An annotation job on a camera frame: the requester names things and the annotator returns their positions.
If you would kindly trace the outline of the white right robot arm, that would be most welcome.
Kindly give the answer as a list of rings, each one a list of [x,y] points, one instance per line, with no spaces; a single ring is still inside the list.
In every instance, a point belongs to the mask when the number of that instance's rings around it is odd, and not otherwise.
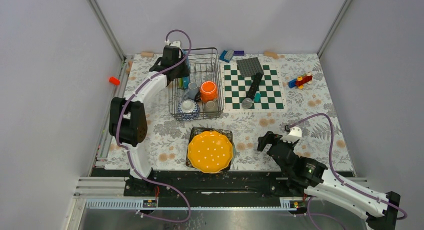
[[[373,230],[396,227],[400,195],[381,193],[358,185],[325,164],[294,152],[302,137],[299,127],[286,127],[285,136],[268,131],[258,138],[257,151],[265,151],[287,177],[285,187],[291,195],[314,196],[342,207],[365,220]]]

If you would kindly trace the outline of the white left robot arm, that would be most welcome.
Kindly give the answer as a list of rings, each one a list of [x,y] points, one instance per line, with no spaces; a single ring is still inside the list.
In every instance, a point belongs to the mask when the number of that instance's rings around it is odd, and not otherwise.
[[[146,106],[175,79],[189,76],[187,58],[190,52],[191,49],[182,50],[175,41],[166,41],[162,56],[149,69],[146,78],[131,96],[114,97],[110,102],[108,131],[115,138],[116,144],[125,149],[130,175],[138,178],[136,189],[144,196],[152,194],[155,185],[168,186],[149,178],[152,166],[146,152],[136,150],[148,133]]]

